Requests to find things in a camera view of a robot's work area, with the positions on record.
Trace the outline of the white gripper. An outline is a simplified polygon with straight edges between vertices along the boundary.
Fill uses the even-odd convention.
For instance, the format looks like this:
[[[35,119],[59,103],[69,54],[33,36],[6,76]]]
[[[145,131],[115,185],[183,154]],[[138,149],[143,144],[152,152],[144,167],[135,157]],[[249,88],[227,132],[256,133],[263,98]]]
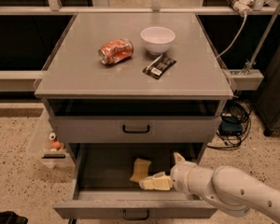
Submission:
[[[174,159],[175,165],[170,171],[171,179],[165,172],[158,172],[153,176],[142,179],[139,182],[140,188],[146,190],[170,190],[174,187],[176,191],[189,193],[189,173],[196,166],[196,163],[186,161],[178,152],[174,153]]]

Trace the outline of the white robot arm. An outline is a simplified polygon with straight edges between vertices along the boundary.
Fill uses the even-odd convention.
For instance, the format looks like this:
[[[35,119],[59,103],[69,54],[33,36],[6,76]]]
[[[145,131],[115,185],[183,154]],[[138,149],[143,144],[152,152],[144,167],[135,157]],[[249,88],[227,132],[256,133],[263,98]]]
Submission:
[[[175,189],[194,194],[222,212],[242,217],[254,209],[280,224],[280,191],[257,180],[240,169],[223,165],[215,170],[186,161],[174,154],[175,165],[170,174],[148,173],[150,163],[142,161],[136,169],[141,189]]]

